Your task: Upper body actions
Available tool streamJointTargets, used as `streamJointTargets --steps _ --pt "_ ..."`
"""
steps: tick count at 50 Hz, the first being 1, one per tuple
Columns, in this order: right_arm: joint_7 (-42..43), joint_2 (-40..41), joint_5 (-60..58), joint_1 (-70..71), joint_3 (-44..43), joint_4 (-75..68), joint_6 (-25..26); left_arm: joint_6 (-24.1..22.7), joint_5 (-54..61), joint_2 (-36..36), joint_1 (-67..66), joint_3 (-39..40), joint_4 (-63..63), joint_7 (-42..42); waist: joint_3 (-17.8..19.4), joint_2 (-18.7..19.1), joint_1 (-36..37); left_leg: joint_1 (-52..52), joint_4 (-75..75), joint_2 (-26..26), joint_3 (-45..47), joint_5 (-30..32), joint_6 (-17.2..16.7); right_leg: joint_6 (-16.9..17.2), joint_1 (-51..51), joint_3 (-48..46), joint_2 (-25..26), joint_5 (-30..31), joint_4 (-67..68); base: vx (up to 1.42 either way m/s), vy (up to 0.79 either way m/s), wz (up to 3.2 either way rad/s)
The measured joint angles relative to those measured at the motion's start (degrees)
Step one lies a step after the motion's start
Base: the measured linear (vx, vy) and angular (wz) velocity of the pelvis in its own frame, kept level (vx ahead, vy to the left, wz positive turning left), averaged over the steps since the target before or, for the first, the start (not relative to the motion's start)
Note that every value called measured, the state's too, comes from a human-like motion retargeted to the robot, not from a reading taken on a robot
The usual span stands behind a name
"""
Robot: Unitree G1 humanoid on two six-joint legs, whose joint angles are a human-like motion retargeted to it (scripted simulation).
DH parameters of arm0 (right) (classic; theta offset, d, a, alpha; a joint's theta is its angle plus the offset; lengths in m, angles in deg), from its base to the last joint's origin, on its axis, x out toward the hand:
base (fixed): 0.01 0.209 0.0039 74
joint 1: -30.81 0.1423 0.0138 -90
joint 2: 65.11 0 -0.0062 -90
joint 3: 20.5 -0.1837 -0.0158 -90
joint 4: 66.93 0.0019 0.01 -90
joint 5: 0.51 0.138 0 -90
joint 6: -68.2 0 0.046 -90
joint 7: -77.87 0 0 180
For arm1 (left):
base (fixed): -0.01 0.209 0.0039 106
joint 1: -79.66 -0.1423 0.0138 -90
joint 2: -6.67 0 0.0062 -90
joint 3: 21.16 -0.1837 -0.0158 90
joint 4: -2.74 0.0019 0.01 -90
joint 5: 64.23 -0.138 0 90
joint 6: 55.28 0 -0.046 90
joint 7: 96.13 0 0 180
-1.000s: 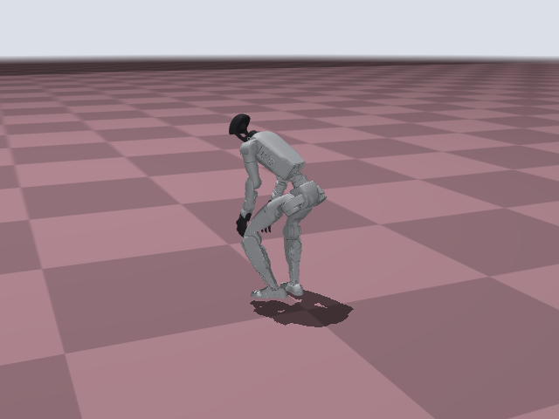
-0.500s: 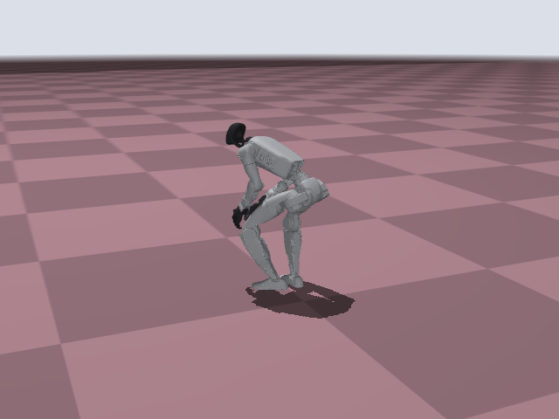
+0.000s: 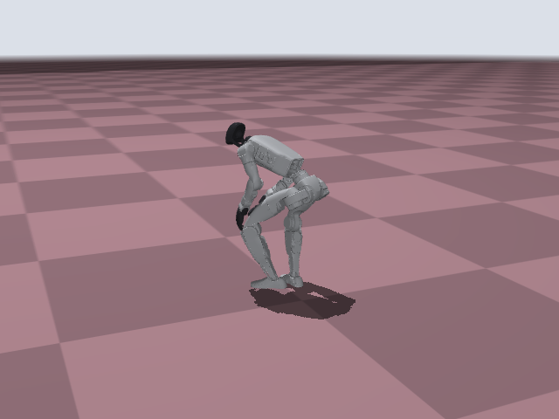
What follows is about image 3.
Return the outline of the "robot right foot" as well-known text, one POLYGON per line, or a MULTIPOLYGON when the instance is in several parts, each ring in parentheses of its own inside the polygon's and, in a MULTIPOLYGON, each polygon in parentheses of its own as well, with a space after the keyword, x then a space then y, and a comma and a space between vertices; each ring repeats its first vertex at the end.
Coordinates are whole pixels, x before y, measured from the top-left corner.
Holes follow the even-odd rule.
POLYGON ((288 284, 290 284, 294 287, 302 287, 303 286, 303 280, 300 276, 297 276, 297 273, 295 273, 294 278, 290 276, 290 273, 282 274, 280 276, 283 277, 288 284))

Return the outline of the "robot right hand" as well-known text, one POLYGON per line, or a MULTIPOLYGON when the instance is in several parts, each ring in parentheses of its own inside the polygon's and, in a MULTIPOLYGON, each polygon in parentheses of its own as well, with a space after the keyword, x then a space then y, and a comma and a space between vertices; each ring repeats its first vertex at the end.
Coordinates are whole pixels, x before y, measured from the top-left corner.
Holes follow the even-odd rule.
MULTIPOLYGON (((261 199, 259 200, 259 203, 261 203, 264 199, 266 199, 266 195, 263 195, 261 197, 261 199)), ((252 213, 252 211, 257 207, 258 205, 256 205, 254 208, 252 208, 251 210, 249 210, 248 212, 248 216, 252 213)))

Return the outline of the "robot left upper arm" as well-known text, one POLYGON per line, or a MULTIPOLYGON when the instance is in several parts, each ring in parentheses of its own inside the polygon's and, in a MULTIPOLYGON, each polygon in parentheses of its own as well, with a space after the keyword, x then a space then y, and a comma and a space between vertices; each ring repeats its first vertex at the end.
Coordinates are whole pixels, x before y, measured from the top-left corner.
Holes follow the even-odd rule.
POLYGON ((238 148, 238 157, 241 159, 245 172, 249 176, 249 180, 253 182, 253 191, 260 190, 264 186, 261 178, 259 178, 258 168, 254 159, 255 147, 253 141, 249 141, 246 144, 238 148))

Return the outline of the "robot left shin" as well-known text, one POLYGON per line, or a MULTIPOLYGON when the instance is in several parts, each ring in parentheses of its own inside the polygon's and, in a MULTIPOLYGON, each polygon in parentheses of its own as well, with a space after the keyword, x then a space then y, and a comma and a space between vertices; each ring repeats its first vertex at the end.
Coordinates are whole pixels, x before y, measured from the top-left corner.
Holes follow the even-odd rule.
POLYGON ((278 277, 273 263, 270 259, 270 250, 268 249, 266 239, 264 236, 260 236, 258 230, 254 226, 248 226, 243 231, 240 231, 240 235, 243 238, 246 247, 252 254, 253 258, 260 265, 263 272, 271 281, 276 281, 276 276, 278 277), (268 274, 269 276, 268 276, 268 274), (275 279, 274 279, 275 278, 275 279))

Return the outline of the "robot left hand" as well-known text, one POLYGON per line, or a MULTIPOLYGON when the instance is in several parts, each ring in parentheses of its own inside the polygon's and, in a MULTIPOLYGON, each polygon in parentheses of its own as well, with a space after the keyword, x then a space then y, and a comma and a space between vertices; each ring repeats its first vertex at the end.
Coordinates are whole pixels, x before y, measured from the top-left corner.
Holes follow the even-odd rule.
POLYGON ((244 208, 242 209, 242 212, 240 212, 239 208, 237 211, 237 215, 236 215, 236 222, 237 225, 239 227, 240 230, 243 231, 244 225, 242 225, 243 221, 244 221, 244 216, 247 215, 248 212, 248 208, 244 208))

